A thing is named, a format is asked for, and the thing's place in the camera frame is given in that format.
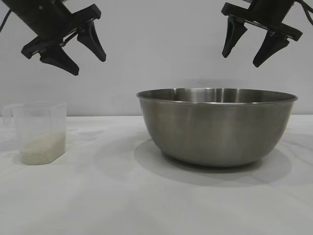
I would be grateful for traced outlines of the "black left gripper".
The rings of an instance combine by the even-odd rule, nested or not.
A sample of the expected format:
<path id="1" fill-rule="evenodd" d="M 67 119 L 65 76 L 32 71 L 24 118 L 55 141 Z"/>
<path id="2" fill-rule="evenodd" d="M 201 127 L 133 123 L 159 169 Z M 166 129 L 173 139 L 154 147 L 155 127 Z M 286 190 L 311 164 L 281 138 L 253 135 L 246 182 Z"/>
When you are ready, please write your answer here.
<path id="1" fill-rule="evenodd" d="M 101 11 L 95 4 L 74 13 L 61 0 L 6 0 L 4 4 L 37 35 L 22 49 L 26 58 L 40 53 L 42 63 L 77 76 L 79 67 L 62 49 L 67 43 L 63 38 L 74 32 L 80 43 L 101 62 L 106 61 L 93 22 L 101 18 Z"/>

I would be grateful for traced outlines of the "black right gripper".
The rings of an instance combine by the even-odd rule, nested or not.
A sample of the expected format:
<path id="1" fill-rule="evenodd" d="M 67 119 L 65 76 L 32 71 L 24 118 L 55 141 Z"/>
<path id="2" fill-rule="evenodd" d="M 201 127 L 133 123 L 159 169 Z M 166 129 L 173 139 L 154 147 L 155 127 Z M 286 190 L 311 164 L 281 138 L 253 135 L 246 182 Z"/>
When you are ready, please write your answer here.
<path id="1" fill-rule="evenodd" d="M 222 56 L 227 58 L 246 33 L 245 23 L 268 31 L 253 59 L 253 65 L 257 68 L 273 54 L 287 47 L 290 43 L 287 38 L 298 41 L 302 32 L 283 23 L 293 5 L 293 0 L 251 0 L 249 7 L 243 8 L 226 2 L 222 14 L 229 17 Z"/>

